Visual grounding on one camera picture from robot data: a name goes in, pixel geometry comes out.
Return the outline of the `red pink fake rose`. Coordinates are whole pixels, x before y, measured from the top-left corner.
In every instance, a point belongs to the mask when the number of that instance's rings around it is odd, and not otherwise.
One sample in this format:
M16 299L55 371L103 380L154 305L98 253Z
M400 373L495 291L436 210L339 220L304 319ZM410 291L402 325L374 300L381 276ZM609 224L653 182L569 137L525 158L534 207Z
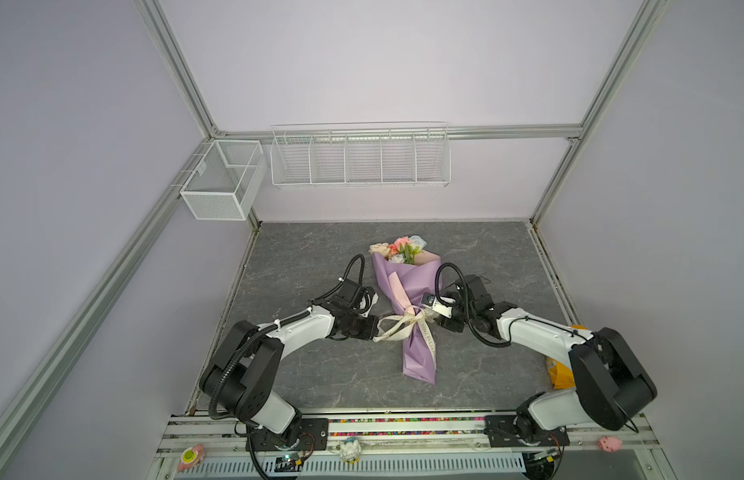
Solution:
M408 237L400 237L396 239L393 243L389 245L389 255L390 256L399 255L401 251L406 249L409 244L410 244L410 240Z

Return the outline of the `pink purple wrapping paper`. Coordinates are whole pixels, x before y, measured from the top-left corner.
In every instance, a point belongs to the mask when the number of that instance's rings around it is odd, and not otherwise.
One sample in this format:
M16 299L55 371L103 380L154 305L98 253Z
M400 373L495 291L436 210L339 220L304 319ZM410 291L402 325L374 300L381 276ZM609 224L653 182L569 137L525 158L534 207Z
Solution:
M396 264L382 255L372 254L375 277L380 292L390 301L392 314L417 313L424 309L423 297L435 294L436 271L441 266L438 256L420 265ZM434 385L436 360L433 360L419 331L414 331L402 343L402 372L405 376Z

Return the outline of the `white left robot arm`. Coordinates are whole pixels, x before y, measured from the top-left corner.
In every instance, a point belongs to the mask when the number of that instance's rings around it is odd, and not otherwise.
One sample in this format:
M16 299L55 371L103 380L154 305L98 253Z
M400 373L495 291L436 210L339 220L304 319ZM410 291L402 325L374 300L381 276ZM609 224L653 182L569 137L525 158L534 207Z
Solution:
M293 446L301 412L273 391L283 358L317 340L337 335L370 341L379 318L368 309L308 306L282 319L234 325L209 360L199 389L209 397L212 420L234 418L265 431L278 446Z

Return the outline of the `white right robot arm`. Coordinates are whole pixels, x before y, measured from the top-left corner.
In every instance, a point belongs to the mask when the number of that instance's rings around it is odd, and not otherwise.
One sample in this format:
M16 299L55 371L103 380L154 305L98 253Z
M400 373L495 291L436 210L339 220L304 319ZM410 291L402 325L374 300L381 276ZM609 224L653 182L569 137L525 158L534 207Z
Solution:
M520 345L561 363L574 379L572 387L541 393L516 409L499 431L519 443L537 446L569 426L595 423L617 431L656 399L658 391L627 341L614 329L576 329L543 319L508 303L475 305L448 297L425 297L424 306L442 325L463 324L485 344Z

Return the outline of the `cream printed ribbon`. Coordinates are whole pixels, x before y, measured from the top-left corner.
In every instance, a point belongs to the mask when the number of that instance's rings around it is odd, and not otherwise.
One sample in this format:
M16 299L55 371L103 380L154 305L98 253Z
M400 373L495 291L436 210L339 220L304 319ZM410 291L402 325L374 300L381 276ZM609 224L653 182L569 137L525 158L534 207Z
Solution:
M431 309L424 308L417 313L406 312L404 315L388 315L379 319L374 342L403 341L414 331L419 331L433 358L436 360L436 344L429 328L438 314Z

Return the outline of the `cream fake rose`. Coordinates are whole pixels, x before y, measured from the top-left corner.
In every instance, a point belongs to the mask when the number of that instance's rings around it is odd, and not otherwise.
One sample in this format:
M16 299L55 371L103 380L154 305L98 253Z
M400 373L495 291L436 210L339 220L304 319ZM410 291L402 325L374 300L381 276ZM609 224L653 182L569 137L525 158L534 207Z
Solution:
M388 243L377 243L369 247L370 254L379 254L387 258L390 254L390 245Z

